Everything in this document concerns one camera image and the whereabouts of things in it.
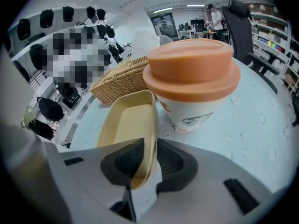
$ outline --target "white shirt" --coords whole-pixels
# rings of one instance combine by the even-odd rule
[[[216,11],[215,13],[211,13],[212,15],[212,20],[213,20],[213,24],[215,24],[218,20],[221,20],[221,13],[219,11]],[[214,26],[215,30],[221,30],[223,29],[223,26],[221,24],[221,22],[219,24],[217,24],[216,26]]]

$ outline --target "person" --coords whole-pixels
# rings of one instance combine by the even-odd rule
[[[213,21],[209,21],[210,26],[215,30],[216,34],[213,36],[214,40],[222,41],[223,26],[221,23],[222,16],[219,11],[217,11],[212,3],[207,6],[207,9],[211,11],[211,16]]]

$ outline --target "chair backrest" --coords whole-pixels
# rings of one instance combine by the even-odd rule
[[[249,8],[242,2],[230,0],[227,7],[221,7],[224,18],[233,41],[234,58],[249,65],[251,58],[248,52],[253,53],[253,43],[251,34],[251,23]]]

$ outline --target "starbucks cup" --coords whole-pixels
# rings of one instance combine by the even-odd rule
[[[168,43],[152,50],[143,79],[181,132],[196,129],[240,81],[230,45],[208,39]]]

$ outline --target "beige tray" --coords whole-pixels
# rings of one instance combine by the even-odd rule
[[[97,147],[144,138],[144,157],[131,181],[132,189],[141,187],[150,175],[153,159],[157,158],[158,129],[155,96],[149,90],[118,98],[103,124]]]

